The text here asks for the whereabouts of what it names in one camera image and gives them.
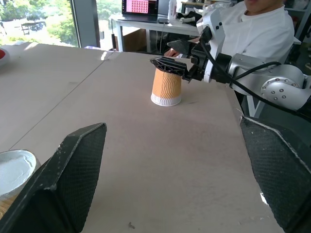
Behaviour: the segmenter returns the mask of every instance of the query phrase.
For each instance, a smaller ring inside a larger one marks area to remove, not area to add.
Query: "sunlight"
[[[108,55],[108,52],[105,51],[105,52],[102,54],[101,60],[104,61],[107,55]]]
[[[263,193],[260,193],[260,196],[261,196],[261,200],[263,203],[265,203],[266,205],[269,205],[266,201],[266,198],[264,197]]]
[[[24,49],[24,51],[29,50],[29,49],[32,49],[32,48],[34,48],[34,47],[36,47],[36,46],[37,46],[37,44],[38,44],[38,43],[36,43],[36,42],[33,42],[33,43],[29,44],[29,45],[28,45],[28,46]]]

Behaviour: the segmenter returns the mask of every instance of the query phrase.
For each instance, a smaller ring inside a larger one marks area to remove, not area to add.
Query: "upside-down cup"
[[[27,150],[0,153],[0,219],[39,167],[40,162]]]
[[[166,107],[179,104],[181,101],[181,77],[156,69],[151,100],[157,105]]]

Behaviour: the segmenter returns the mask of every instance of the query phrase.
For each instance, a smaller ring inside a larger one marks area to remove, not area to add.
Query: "wavy pattern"
[[[155,72],[155,80],[152,93],[163,99],[177,98],[181,94],[181,78],[178,75]]]

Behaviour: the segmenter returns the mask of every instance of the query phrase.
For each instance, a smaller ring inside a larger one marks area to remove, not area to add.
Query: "orange paper cup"
[[[160,106],[174,106],[181,101],[181,77],[155,70],[151,101]]]

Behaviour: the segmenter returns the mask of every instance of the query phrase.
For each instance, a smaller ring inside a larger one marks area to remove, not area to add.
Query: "mesh texture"
[[[311,174],[274,131],[245,118],[241,129],[254,176],[278,224],[286,229],[309,202]]]
[[[105,130],[85,136],[57,183],[57,192],[78,232],[81,232],[97,186]]]

